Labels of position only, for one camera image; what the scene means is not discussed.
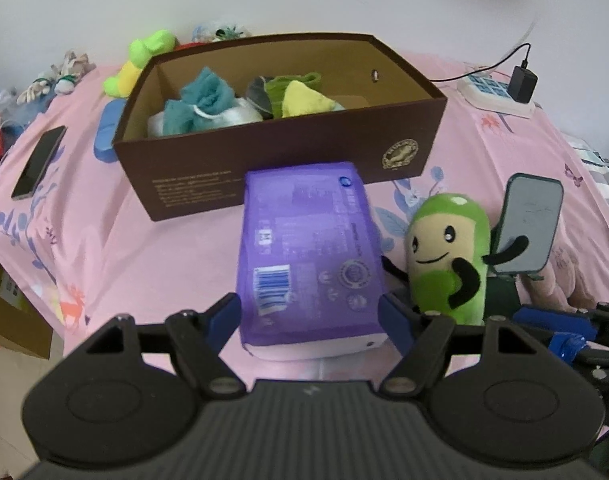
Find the pink plush bear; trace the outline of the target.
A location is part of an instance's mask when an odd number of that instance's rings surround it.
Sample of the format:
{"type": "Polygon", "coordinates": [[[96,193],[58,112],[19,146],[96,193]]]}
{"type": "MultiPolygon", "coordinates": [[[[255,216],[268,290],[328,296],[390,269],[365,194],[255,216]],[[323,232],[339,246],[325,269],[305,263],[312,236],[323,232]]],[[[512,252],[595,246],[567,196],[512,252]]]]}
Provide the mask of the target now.
{"type": "Polygon", "coordinates": [[[519,281],[530,303],[539,308],[576,312],[594,309],[597,304],[574,249],[563,243],[552,247],[549,260],[540,271],[521,274],[519,281]]]}

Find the green pickle plush toy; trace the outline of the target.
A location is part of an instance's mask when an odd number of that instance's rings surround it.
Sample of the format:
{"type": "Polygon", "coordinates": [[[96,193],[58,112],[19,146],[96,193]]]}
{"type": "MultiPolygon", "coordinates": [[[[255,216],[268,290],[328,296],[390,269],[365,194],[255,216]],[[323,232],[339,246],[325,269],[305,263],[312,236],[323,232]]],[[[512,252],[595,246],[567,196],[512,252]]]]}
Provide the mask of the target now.
{"type": "Polygon", "coordinates": [[[383,257],[386,272],[408,285],[412,306],[437,311],[462,325],[480,325],[486,307],[489,266],[509,262],[529,246],[519,235],[509,247],[490,252],[487,212],[469,196],[442,193],[425,200],[405,234],[407,268],[383,257]]]}

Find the white fluffy towel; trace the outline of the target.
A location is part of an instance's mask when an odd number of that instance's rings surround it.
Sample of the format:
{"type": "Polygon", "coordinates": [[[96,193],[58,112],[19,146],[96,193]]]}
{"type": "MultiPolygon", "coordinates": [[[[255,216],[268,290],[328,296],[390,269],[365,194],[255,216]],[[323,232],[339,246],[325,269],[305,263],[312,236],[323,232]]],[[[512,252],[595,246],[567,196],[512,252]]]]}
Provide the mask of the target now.
{"type": "Polygon", "coordinates": [[[242,98],[236,98],[232,107],[216,115],[207,114],[197,105],[169,100],[162,112],[147,119],[147,135],[150,138],[179,136],[253,124],[262,120],[261,114],[242,98]]]}

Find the teal mesh bath sponge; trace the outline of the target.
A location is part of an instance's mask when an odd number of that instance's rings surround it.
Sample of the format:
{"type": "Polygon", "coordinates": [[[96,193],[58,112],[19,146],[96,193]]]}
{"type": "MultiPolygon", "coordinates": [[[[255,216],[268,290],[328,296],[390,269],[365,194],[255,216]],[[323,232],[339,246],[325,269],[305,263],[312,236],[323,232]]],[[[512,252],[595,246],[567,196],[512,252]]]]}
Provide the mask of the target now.
{"type": "Polygon", "coordinates": [[[204,131],[214,126],[216,116],[236,105],[234,90],[209,67],[168,100],[163,109],[163,136],[204,131]]]}

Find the yellow cloth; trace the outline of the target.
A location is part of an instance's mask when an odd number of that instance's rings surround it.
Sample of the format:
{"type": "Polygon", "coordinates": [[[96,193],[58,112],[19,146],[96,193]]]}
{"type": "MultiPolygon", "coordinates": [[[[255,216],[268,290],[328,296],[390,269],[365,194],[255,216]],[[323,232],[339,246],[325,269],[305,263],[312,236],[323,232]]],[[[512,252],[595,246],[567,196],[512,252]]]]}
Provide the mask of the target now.
{"type": "Polygon", "coordinates": [[[338,103],[324,96],[320,91],[307,88],[297,90],[294,86],[287,89],[283,103],[283,118],[328,113],[337,110],[338,103]]]}

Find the lime green cloth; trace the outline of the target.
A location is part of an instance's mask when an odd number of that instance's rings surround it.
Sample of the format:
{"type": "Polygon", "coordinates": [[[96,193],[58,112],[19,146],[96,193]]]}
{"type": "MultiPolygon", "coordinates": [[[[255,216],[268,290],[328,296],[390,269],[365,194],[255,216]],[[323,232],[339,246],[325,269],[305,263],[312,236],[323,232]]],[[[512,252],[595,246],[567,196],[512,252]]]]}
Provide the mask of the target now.
{"type": "Polygon", "coordinates": [[[307,88],[320,91],[322,87],[322,75],[318,72],[310,72],[304,75],[275,76],[265,81],[264,92],[269,98],[274,118],[281,118],[283,116],[283,103],[287,96],[287,89],[290,86],[294,86],[297,90],[307,88]]]}

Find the purple tissue pack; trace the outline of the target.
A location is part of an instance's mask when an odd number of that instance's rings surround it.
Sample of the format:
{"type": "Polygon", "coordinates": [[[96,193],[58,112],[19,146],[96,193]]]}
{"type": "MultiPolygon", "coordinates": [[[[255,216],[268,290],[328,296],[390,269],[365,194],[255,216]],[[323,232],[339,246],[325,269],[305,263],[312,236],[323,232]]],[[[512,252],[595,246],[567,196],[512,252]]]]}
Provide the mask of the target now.
{"type": "Polygon", "coordinates": [[[236,292],[242,346],[298,361],[380,347],[386,282],[364,184],[350,162],[251,171],[236,292]]]}

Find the pink bed sheet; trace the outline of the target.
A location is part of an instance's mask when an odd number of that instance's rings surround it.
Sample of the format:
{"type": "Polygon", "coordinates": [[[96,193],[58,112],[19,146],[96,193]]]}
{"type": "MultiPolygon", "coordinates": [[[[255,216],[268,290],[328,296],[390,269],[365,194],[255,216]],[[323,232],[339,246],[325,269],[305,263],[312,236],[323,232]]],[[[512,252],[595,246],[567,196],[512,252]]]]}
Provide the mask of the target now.
{"type": "MultiPolygon", "coordinates": [[[[235,285],[242,209],[152,221],[121,166],[95,158],[107,75],[105,67],[93,70],[50,104],[0,172],[0,263],[67,348],[120,312],[157,322],[205,307],[235,285]],[[35,193],[13,200],[39,138],[59,126],[67,131],[35,193]]],[[[542,110],[504,117],[476,110],[457,90],[447,98],[423,174],[367,187],[389,257],[405,260],[403,230],[424,198],[463,193],[496,219],[509,177],[537,174],[564,187],[554,245],[574,249],[597,303],[609,302],[609,206],[559,129],[542,110]]]]}

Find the blue glasses case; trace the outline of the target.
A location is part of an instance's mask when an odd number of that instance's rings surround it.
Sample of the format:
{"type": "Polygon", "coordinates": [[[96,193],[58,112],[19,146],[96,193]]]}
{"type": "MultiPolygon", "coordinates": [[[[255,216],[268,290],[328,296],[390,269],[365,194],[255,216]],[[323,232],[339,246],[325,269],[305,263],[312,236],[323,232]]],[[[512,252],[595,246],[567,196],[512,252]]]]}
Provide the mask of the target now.
{"type": "Polygon", "coordinates": [[[112,164],[118,160],[112,142],[125,107],[126,99],[114,99],[105,105],[100,114],[93,144],[94,156],[100,162],[112,164]]]}

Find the brown cardboard carton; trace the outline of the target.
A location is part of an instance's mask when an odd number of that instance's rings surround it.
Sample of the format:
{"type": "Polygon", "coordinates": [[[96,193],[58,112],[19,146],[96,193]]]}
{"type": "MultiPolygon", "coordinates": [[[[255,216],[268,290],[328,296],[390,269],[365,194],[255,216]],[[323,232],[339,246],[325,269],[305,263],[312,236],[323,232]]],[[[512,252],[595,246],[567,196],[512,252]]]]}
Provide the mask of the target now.
{"type": "Polygon", "coordinates": [[[53,329],[30,304],[0,263],[0,348],[50,357],[53,329]]]}

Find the white power strip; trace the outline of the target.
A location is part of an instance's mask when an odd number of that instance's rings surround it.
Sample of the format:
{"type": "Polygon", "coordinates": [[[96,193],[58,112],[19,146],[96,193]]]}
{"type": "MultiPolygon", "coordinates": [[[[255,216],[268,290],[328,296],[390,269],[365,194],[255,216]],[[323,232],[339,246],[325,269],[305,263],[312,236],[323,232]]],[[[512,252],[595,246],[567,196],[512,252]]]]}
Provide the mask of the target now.
{"type": "Polygon", "coordinates": [[[533,101],[519,103],[507,92],[509,85],[491,77],[467,76],[457,81],[457,91],[478,110],[531,118],[536,105],[533,101]]]}

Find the green yellow dinosaur plush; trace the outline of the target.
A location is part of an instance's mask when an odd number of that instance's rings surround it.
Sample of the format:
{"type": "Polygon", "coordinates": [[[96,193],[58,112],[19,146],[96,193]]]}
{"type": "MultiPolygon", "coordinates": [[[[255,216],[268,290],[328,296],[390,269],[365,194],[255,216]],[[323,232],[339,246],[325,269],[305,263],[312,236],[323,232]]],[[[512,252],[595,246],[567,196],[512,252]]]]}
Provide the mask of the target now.
{"type": "Polygon", "coordinates": [[[106,96],[128,99],[147,63],[156,55],[173,51],[175,46],[175,36],[166,29],[157,30],[146,38],[133,40],[126,63],[116,75],[108,77],[103,83],[106,96]]]}

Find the black power adapter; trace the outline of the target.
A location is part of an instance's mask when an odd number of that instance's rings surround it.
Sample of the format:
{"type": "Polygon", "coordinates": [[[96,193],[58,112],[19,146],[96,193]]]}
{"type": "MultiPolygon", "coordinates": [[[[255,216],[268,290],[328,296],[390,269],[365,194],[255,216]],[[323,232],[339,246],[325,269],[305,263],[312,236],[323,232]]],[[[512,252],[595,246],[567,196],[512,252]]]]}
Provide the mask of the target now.
{"type": "Polygon", "coordinates": [[[528,68],[528,62],[523,61],[521,65],[515,66],[511,76],[507,93],[517,103],[528,104],[533,98],[538,76],[528,68]]]}

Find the red plush toy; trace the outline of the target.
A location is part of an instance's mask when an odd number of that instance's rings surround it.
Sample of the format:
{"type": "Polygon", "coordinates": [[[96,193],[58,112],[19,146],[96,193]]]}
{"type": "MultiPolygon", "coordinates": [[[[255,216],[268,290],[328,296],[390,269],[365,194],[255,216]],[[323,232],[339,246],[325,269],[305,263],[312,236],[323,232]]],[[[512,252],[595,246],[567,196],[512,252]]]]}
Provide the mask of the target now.
{"type": "Polygon", "coordinates": [[[178,44],[174,50],[175,51],[181,51],[181,50],[186,50],[186,49],[190,49],[190,48],[195,48],[198,46],[203,46],[205,44],[205,42],[201,42],[201,41],[197,41],[197,42],[188,42],[187,44],[178,44]]]}

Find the panda plush toy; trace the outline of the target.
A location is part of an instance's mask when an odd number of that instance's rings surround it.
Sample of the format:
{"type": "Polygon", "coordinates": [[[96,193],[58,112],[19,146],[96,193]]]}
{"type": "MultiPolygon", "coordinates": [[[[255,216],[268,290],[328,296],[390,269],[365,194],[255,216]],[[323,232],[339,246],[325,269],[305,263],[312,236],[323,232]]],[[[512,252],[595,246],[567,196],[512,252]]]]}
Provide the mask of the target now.
{"type": "Polygon", "coordinates": [[[201,33],[201,38],[208,42],[208,44],[237,40],[250,36],[251,32],[247,28],[235,24],[210,25],[201,33]]]}

